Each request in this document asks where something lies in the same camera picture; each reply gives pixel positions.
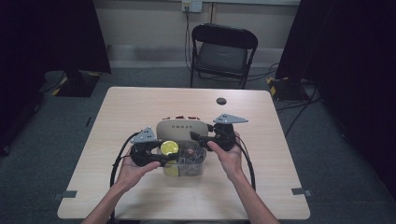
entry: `stand base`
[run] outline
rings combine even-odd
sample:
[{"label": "stand base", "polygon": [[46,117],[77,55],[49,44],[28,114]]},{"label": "stand base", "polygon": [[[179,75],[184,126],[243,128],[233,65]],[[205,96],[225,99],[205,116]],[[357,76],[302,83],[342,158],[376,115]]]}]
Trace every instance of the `stand base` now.
[{"label": "stand base", "polygon": [[287,78],[267,79],[271,95],[279,101],[308,101],[309,97],[300,83],[292,82]]},{"label": "stand base", "polygon": [[65,96],[65,97],[91,97],[93,90],[95,89],[96,83],[98,82],[99,75],[90,75],[89,73],[81,73],[84,83],[73,87],[68,79],[66,79],[60,86],[59,89],[53,92],[54,96]]}]

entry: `controller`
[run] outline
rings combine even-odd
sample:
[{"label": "controller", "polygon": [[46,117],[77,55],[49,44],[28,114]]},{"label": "controller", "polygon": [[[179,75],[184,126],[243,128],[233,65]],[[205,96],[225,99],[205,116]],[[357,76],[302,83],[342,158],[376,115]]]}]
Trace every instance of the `controller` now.
[{"label": "controller", "polygon": [[214,137],[200,136],[198,133],[190,132],[191,139],[197,141],[200,147],[205,147],[208,151],[213,151],[207,146],[208,141],[213,141],[225,151],[230,151],[236,143],[233,123],[248,122],[248,120],[233,115],[222,114],[214,119],[213,122],[216,124],[214,126],[208,124],[208,130],[210,132],[215,132]]},{"label": "controller", "polygon": [[145,166],[152,161],[158,161],[161,167],[164,167],[167,162],[177,160],[178,158],[178,153],[170,153],[168,155],[151,153],[151,150],[159,147],[162,142],[157,140],[150,127],[147,127],[137,136],[133,137],[131,143],[133,143],[133,145],[130,156],[138,166]]}]

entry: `wooden table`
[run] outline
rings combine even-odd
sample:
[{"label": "wooden table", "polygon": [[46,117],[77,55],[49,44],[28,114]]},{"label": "wooden table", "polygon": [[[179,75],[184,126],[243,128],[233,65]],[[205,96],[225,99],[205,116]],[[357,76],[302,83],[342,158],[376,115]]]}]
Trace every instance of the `wooden table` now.
[{"label": "wooden table", "polygon": [[[216,100],[223,97],[226,105]],[[234,125],[247,145],[258,194],[278,219],[306,219],[310,211],[276,110],[267,91],[113,87],[106,94],[67,190],[60,218],[84,218],[109,188],[117,155],[135,132],[155,127],[164,118],[195,116],[206,123],[227,113],[248,119]],[[247,219],[232,183],[214,152],[208,152],[200,176],[172,177],[158,168],[146,174],[121,198],[119,219],[238,220]],[[243,160],[249,179],[248,166]]]}]

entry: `person's left hand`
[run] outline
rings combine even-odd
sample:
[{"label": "person's left hand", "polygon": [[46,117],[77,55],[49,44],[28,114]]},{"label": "person's left hand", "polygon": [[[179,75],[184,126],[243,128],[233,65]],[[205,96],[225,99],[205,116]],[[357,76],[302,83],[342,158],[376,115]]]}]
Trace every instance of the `person's left hand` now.
[{"label": "person's left hand", "polygon": [[120,186],[124,192],[134,187],[139,182],[140,178],[142,178],[142,176],[147,172],[150,172],[161,165],[158,161],[153,161],[143,167],[137,166],[129,156],[130,152],[131,149],[129,149],[126,154],[128,156],[125,156],[122,159],[120,173],[117,177],[116,183],[114,183],[114,185]]}]

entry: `baseboard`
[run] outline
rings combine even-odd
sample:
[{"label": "baseboard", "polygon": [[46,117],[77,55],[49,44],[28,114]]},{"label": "baseboard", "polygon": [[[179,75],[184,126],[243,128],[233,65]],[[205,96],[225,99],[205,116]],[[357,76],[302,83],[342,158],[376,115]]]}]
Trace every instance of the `baseboard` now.
[{"label": "baseboard", "polygon": [[[109,45],[106,49],[110,67],[114,68],[184,67],[186,66],[186,58],[189,58],[182,47]],[[257,49],[252,67],[269,67],[274,63],[279,63],[282,53],[283,49]]]}]

